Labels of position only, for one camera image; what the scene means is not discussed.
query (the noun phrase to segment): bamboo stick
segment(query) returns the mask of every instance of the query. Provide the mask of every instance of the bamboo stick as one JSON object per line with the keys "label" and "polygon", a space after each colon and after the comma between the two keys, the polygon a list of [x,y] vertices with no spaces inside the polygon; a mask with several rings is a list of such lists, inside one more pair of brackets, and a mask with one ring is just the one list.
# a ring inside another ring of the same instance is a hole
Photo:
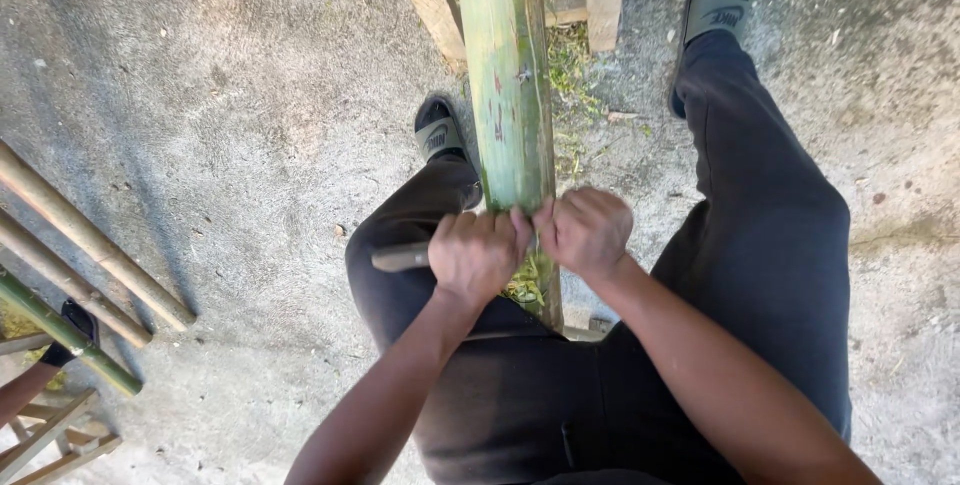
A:
{"label": "bamboo stick", "polygon": [[127,315],[113,301],[107,299],[54,254],[41,240],[20,225],[9,213],[0,209],[0,245],[6,246],[29,266],[56,284],[77,304],[87,309],[110,329],[119,333],[136,347],[143,347],[153,335]]}
{"label": "bamboo stick", "polygon": [[37,327],[60,344],[63,344],[81,361],[93,368],[114,387],[134,396],[140,393],[143,384],[106,355],[86,335],[65,320],[50,305],[34,295],[29,288],[0,266],[0,299],[15,307]]}
{"label": "bamboo stick", "polygon": [[0,181],[179,331],[197,318],[50,183],[0,141]]}
{"label": "bamboo stick", "polygon": [[[556,192],[544,0],[460,0],[460,8],[486,207],[518,204],[532,214]],[[559,331],[559,268],[544,267],[538,315]]]}

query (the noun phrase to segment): another person's leg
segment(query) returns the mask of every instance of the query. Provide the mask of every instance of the another person's leg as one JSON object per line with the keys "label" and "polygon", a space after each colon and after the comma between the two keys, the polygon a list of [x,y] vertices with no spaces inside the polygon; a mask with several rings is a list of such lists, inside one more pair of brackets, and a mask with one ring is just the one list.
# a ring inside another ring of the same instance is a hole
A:
{"label": "another person's leg", "polygon": [[[447,112],[428,117],[421,110],[416,129],[440,123]],[[354,301],[381,352],[420,312],[436,279],[426,268],[377,270],[371,255],[428,241],[445,214],[479,199],[477,175],[462,156],[426,158],[423,170],[357,228],[346,249]],[[444,368],[414,439],[437,483],[530,482],[597,466],[600,445],[592,432],[602,421],[600,408],[593,349],[570,343],[498,297]]]}
{"label": "another person's leg", "polygon": [[[97,320],[73,299],[63,304],[60,313],[91,340],[98,342]],[[0,425],[10,422],[73,358],[70,350],[60,343],[50,344],[39,361],[0,387]]]}
{"label": "another person's leg", "polygon": [[[732,6],[698,17],[745,20],[722,15]],[[843,198],[798,143],[729,30],[689,42],[676,95],[693,132],[697,187],[706,200],[668,243],[653,276],[749,345],[848,438],[850,215]],[[681,432],[676,442],[703,453],[705,441],[690,439],[699,437],[692,426],[677,424],[680,408],[663,381],[638,389],[618,379],[630,370],[649,378],[653,368],[626,326],[611,332],[605,351],[612,356],[602,360],[605,382],[616,393],[606,401],[611,415],[625,413],[634,425],[670,423]],[[642,403],[655,408],[630,410]]]}

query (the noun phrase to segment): concrete floor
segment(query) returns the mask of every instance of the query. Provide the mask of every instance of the concrete floor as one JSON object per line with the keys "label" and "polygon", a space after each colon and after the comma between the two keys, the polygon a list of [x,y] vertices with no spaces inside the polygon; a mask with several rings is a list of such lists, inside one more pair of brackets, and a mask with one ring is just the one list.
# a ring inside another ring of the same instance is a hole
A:
{"label": "concrete floor", "polygon": [[[595,67],[592,92],[641,117],[565,125],[582,133],[577,183],[634,206],[647,267],[699,197],[664,105],[682,1],[624,0],[618,50]],[[960,0],[755,2],[746,47],[852,213],[853,447],[888,483],[960,483]],[[424,97],[468,115],[469,89],[408,0],[0,0],[0,29],[0,135],[200,315],[185,333],[152,324],[141,350],[104,343],[146,380],[136,398],[68,367],[124,443],[63,482],[280,483],[375,359],[334,224],[349,237],[420,167]],[[0,203],[143,312],[16,197]],[[611,315],[572,276],[563,295],[575,325]],[[20,364],[2,365],[8,379]],[[412,448],[388,481],[427,482]]]}

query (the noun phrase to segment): sweatpants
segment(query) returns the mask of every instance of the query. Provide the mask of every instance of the sweatpants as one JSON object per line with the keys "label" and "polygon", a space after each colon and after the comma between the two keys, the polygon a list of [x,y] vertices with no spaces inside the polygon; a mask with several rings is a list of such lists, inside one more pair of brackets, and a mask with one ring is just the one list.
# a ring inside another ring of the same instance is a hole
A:
{"label": "sweatpants", "polygon": [[[704,200],[651,274],[776,368],[849,440],[847,205],[729,33],[693,41],[677,92]],[[429,269],[379,271],[371,254],[429,240],[443,215],[462,210],[476,181],[466,163],[431,162],[350,239],[350,287],[381,352],[420,312],[436,279]],[[600,342],[571,342],[503,297],[486,306],[444,368],[414,441],[440,485],[531,483],[602,468],[677,485],[742,483],[625,324]]]}

